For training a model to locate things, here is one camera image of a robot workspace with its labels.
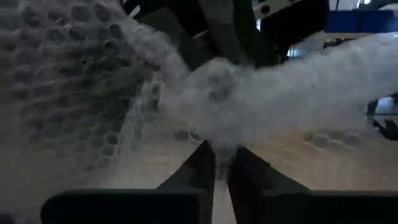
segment dark machine part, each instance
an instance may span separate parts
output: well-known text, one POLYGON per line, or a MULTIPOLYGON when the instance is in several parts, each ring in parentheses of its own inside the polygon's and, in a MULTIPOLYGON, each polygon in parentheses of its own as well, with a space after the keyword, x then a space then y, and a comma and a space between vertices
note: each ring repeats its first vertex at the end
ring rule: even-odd
MULTIPOLYGON (((291 45, 321 31, 326 26, 329 13, 329 2, 327 0, 292 1, 291 6, 262 19, 261 31, 258 31, 252 1, 232 1, 233 23, 231 26, 219 24, 212 18, 206 18, 198 0, 184 2, 176 0, 127 0, 123 6, 127 14, 136 6, 140 6, 141 11, 135 18, 139 21, 143 20, 142 22, 147 25, 160 30, 162 29, 156 26, 158 22, 155 21, 156 19, 163 20, 159 16, 152 16, 150 21, 145 21, 145 19, 163 7, 168 8, 174 14, 178 24, 169 25, 168 29, 162 31, 170 35, 170 33, 175 32, 172 29, 180 29, 179 26, 181 26, 186 35, 180 38, 180 44, 193 42, 190 38, 204 33, 200 36, 200 40, 194 40, 195 45, 198 45, 197 42, 199 42, 201 48, 207 48, 204 50, 205 53, 198 54, 200 59, 195 62, 195 59, 187 58, 188 54, 182 53, 183 58, 192 69, 218 55, 226 57, 234 63, 246 63, 242 61, 243 58, 246 58, 245 60, 254 62, 257 67, 283 63, 287 59, 286 54, 291 45)), ((264 15, 267 14, 267 9, 265 8, 263 12, 264 15)), ((192 52, 193 45, 191 43, 188 45, 189 50, 185 51, 192 52)))
POLYGON ((286 55, 291 45, 323 30, 328 22, 329 1, 303 0, 261 21, 261 34, 278 54, 286 55))
MULTIPOLYGON (((210 224, 215 155, 205 141, 154 190, 74 190, 45 202, 43 224, 210 224)), ((396 223, 397 193, 314 192, 246 148, 230 167, 228 187, 237 224, 396 223)))
MULTIPOLYGON (((394 104, 397 104, 397 93, 391 95, 394 99, 394 104)), ((387 113, 387 114, 379 114, 376 113, 376 108, 378 105, 379 100, 374 100, 368 104, 368 107, 366 108, 366 117, 368 120, 370 120, 371 124, 377 128, 380 132, 380 134, 387 140, 390 141, 398 141, 398 126, 397 124, 391 120, 391 119, 383 119, 384 120, 384 125, 380 124, 377 120, 376 117, 379 115, 382 116, 397 116, 397 114, 394 113, 387 113)))

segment black panel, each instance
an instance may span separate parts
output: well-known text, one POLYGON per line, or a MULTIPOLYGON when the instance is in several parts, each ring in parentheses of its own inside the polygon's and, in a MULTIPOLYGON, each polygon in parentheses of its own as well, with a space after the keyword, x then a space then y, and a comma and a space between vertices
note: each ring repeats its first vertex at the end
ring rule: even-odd
POLYGON ((314 192, 304 223, 397 223, 397 206, 397 192, 314 192))
POLYGON ((207 141, 182 164, 157 190, 201 189, 206 194, 200 198, 200 222, 211 223, 215 184, 215 155, 207 141))
POLYGON ((228 187, 237 224, 289 223, 305 215, 308 189, 248 149, 239 149, 228 187))
POLYGON ((124 11, 130 14, 137 6, 140 6, 141 10, 135 16, 136 19, 167 7, 176 15, 188 34, 196 35, 207 29, 205 15, 197 0, 127 0, 124 3, 124 11))
POLYGON ((199 223, 203 191, 80 190, 48 200, 41 211, 43 224, 199 223))
POLYGON ((208 41, 200 44, 201 40, 194 40, 192 36, 188 35, 178 23, 175 14, 168 8, 164 7, 152 12, 138 19, 138 21, 166 33, 172 39, 172 42, 178 46, 182 58, 192 70, 214 57, 214 54, 208 48, 213 42, 209 39, 211 36, 208 35, 208 32, 202 35, 201 39, 208 41))
POLYGON ((256 19, 250 0, 233 0, 233 21, 236 37, 247 56, 255 61, 257 67, 274 65, 272 59, 274 46, 267 36, 257 30, 256 19))
POLYGON ((329 1, 303 0, 263 19, 261 32, 275 45, 294 45, 323 30, 328 14, 329 1))

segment bubble wrap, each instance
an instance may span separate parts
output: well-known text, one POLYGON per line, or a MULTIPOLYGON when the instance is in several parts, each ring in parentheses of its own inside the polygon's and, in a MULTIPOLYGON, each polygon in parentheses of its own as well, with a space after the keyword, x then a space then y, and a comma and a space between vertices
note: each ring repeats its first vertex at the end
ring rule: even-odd
POLYGON ((1 1, 0 70, 0 213, 19 223, 100 179, 121 157, 122 129, 134 149, 159 97, 155 81, 140 92, 144 80, 188 72, 167 37, 117 0, 1 1), (123 125, 129 108, 136 119, 123 125))
POLYGON ((160 138, 171 119, 226 160, 275 129, 361 125, 368 100, 395 90, 397 48, 388 34, 275 69, 215 59, 191 73, 117 0, 0 1, 0 213, 36 223, 51 195, 118 179, 140 142, 200 142, 160 138))
POLYGON ((361 129, 366 105, 398 88, 397 34, 350 42, 277 68, 214 59, 161 96, 168 114, 221 147, 291 129, 361 129))

